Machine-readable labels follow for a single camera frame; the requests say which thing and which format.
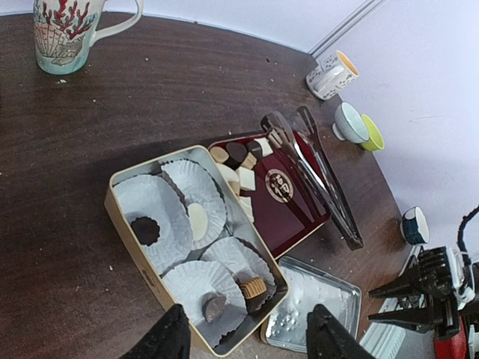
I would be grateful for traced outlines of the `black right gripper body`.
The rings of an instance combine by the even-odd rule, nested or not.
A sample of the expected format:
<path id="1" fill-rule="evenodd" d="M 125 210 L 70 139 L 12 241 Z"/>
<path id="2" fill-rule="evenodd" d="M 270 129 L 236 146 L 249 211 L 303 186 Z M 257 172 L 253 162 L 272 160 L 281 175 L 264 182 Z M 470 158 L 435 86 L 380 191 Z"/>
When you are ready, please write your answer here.
<path id="1" fill-rule="evenodd" d="M 460 332 L 460 315 L 472 305 L 472 302 L 462 310 L 457 309 L 446 247 L 420 252 L 413 258 L 411 267 L 419 269 L 423 293 L 397 298 L 402 303 L 402 310 L 409 308 L 433 310 L 436 324 L 431 331 L 435 332 L 437 340 L 451 339 Z"/>

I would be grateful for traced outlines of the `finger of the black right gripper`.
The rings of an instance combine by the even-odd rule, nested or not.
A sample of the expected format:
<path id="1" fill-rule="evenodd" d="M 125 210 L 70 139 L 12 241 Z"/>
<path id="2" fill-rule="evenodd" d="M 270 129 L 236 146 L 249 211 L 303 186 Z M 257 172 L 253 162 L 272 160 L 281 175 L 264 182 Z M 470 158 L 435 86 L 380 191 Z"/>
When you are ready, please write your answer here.
<path id="1" fill-rule="evenodd" d="M 421 295 L 423 290 L 420 285 L 420 272 L 418 267 L 406 269 L 402 275 L 379 288 L 372 289 L 370 298 L 404 298 Z"/>
<path id="2" fill-rule="evenodd" d="M 433 310 L 428 308 L 409 308 L 368 316 L 371 322 L 394 325 L 409 331 L 426 333 L 434 329 L 435 316 Z"/>

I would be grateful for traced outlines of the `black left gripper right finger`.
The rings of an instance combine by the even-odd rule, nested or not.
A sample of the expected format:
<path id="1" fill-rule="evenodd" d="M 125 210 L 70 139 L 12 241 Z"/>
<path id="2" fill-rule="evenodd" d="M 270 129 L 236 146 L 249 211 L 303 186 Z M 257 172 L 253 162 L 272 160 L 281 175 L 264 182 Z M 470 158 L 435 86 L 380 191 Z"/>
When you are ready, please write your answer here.
<path id="1" fill-rule="evenodd" d="M 307 324 L 308 359 L 373 359 L 323 304 L 308 313 Z"/>

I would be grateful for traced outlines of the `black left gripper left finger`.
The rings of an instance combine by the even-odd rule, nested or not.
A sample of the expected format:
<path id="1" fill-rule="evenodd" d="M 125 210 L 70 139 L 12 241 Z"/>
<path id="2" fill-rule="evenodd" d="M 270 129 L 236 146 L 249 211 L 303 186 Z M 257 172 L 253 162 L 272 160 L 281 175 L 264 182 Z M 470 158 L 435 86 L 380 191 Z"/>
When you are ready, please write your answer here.
<path id="1" fill-rule="evenodd" d="M 183 306 L 175 304 L 120 358 L 188 359 L 190 348 L 189 320 Z"/>

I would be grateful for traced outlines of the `bear print tin lid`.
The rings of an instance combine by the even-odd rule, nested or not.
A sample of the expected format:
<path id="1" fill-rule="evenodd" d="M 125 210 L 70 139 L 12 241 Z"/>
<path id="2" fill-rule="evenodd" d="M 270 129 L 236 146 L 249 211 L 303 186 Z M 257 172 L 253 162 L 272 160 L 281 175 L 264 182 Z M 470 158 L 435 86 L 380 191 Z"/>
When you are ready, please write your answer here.
<path id="1" fill-rule="evenodd" d="M 361 312 L 359 287 L 289 256 L 282 257 L 278 266 L 289 291 L 262 324 L 262 341 L 305 353 L 307 315 L 317 304 L 324 305 L 352 337 L 357 337 Z"/>

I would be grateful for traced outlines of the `gold ridged chocolate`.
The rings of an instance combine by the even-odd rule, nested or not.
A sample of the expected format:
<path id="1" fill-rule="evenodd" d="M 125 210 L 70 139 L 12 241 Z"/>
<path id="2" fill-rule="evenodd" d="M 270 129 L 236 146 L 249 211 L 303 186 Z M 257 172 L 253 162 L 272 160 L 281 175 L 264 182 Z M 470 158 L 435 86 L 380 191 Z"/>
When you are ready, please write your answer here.
<path id="1" fill-rule="evenodd" d="M 247 300 L 256 298 L 267 291 L 266 282 L 261 277 L 253 277 L 252 279 L 244 281 L 239 287 Z"/>

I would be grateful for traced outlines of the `dark round chocolate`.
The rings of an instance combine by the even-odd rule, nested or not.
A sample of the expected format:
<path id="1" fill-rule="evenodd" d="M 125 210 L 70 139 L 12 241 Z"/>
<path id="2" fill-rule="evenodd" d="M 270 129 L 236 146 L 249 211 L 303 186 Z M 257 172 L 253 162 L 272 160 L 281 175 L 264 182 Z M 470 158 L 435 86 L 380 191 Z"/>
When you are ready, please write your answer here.
<path id="1" fill-rule="evenodd" d="M 142 245 L 151 246 L 157 243 L 160 237 L 160 226 L 149 217 L 140 217 L 130 224 L 132 231 Z"/>

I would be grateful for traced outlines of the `metal tongs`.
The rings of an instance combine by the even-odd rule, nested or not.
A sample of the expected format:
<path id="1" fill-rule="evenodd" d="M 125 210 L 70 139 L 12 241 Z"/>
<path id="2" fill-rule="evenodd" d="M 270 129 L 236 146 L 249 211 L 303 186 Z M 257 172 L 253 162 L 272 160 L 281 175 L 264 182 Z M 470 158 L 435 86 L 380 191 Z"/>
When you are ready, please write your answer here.
<path id="1" fill-rule="evenodd" d="M 263 131 L 272 139 L 273 144 L 278 145 L 296 166 L 304 181 L 330 214 L 331 220 L 350 250 L 355 251 L 363 248 L 363 238 L 349 208 L 341 199 L 341 190 L 335 185 L 333 176 L 324 163 L 323 157 L 316 152 L 313 153 L 321 171 L 318 174 L 306 159 L 290 124 L 281 113 L 273 111 L 266 114 L 260 124 Z"/>

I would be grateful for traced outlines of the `white oval chocolate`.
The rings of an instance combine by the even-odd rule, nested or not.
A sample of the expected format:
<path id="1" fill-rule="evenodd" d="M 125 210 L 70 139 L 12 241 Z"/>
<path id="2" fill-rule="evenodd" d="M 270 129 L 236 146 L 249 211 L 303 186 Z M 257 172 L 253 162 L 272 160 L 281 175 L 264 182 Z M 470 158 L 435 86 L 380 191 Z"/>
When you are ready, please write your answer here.
<path id="1" fill-rule="evenodd" d="M 193 239 L 202 240 L 207 232 L 208 216 L 204 207 L 199 203 L 190 203 L 188 205 L 188 215 L 192 228 Z"/>

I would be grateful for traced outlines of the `beige tin box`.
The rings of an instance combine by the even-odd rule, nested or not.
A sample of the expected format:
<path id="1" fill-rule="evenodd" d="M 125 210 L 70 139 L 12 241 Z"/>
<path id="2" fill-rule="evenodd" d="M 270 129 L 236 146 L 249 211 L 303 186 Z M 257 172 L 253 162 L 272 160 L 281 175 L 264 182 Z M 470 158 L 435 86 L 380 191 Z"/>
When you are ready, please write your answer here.
<path id="1" fill-rule="evenodd" d="M 207 212 L 202 240 L 193 239 L 190 203 Z M 192 344 L 227 357 L 285 299 L 287 281 L 242 201 L 200 145 L 187 147 L 114 173 L 105 208 L 143 278 L 159 303 L 181 304 Z M 160 237 L 142 245 L 130 224 L 149 217 Z M 253 277 L 266 293 L 245 299 L 240 284 Z"/>

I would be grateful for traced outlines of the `white cup near arm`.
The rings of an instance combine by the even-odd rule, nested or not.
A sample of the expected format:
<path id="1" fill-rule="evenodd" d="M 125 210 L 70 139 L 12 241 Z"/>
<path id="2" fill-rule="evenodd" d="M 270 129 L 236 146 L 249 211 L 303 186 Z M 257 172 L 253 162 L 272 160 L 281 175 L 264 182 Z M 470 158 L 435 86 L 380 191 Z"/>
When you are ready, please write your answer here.
<path id="1" fill-rule="evenodd" d="M 404 212 L 400 229 L 403 238 L 410 245 L 426 245 L 430 241 L 427 219 L 419 206 L 414 206 Z"/>

